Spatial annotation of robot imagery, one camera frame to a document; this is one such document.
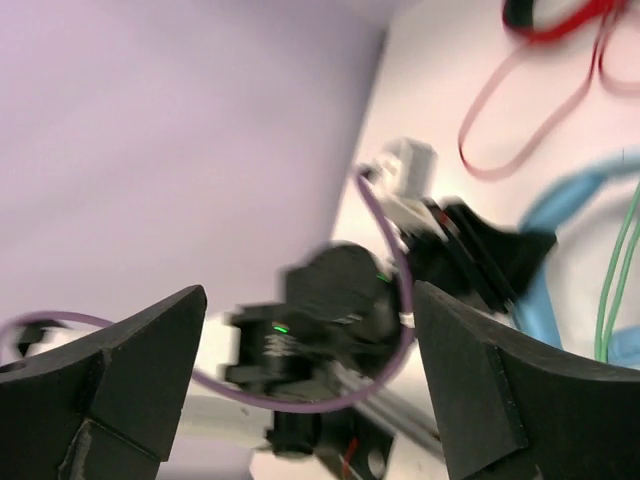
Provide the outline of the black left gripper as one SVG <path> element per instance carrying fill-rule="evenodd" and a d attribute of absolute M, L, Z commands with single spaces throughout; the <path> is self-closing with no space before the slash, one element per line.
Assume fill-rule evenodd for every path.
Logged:
<path fill-rule="evenodd" d="M 553 232 L 500 229 L 462 201 L 423 204 L 435 225 L 401 233 L 413 279 L 485 313 L 508 312 L 556 245 Z"/>

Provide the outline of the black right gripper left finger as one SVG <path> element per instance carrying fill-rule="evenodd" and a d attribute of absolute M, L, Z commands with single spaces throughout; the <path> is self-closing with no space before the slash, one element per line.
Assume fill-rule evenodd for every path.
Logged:
<path fill-rule="evenodd" d="M 168 460 L 207 306 L 187 287 L 1 369 L 1 476 L 146 480 Z"/>

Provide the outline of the light blue headphones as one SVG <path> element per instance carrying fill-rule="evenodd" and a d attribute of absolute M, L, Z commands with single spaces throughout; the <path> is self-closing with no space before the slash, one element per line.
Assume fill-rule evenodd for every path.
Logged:
<path fill-rule="evenodd" d="M 538 196 L 519 223 L 521 232 L 556 232 L 609 181 L 639 174 L 639 150 L 624 150 L 603 162 L 564 176 Z M 633 257 L 639 244 L 639 192 L 620 227 L 601 289 L 594 335 L 594 358 L 615 366 L 639 365 L 639 328 L 615 331 Z M 527 291 L 515 303 L 513 326 L 521 332 L 560 348 L 562 341 L 546 283 L 540 269 Z"/>

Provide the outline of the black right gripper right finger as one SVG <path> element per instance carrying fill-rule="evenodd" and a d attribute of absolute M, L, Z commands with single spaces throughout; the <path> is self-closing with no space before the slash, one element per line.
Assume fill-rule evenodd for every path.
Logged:
<path fill-rule="evenodd" d="M 638 478 L 638 371 L 541 343 L 429 283 L 413 296 L 450 478 Z"/>

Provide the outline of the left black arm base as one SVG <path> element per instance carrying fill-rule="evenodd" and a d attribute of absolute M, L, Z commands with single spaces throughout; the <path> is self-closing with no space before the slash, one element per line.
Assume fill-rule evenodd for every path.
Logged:
<path fill-rule="evenodd" d="M 385 477 L 394 433 L 354 407 L 328 413 L 276 412 L 265 432 L 279 458 L 317 459 L 335 479 Z"/>

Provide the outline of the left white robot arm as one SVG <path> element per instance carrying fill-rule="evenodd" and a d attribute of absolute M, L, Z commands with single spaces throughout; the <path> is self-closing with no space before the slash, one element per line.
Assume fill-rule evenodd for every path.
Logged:
<path fill-rule="evenodd" d="M 232 395 L 268 410 L 320 416 L 360 402 L 366 390 L 338 397 L 331 368 L 340 363 L 385 384 L 414 340 L 429 351 L 440 333 L 412 334 L 400 303 L 414 286 L 434 286 L 462 299 L 477 293 L 503 312 L 529 287 L 556 242 L 553 231 L 504 231 L 467 205 L 435 208 L 443 238 L 409 236 L 407 274 L 378 277 L 370 253 L 354 244 L 322 250 L 284 277 L 281 303 L 250 305 L 231 318 L 239 356 L 225 368 Z M 168 458 L 204 324 L 207 297 L 185 288 L 41 359 L 1 370 L 1 429 L 11 438 L 3 457 L 47 451 L 60 460 L 84 424 L 97 425 L 126 448 L 156 461 Z"/>

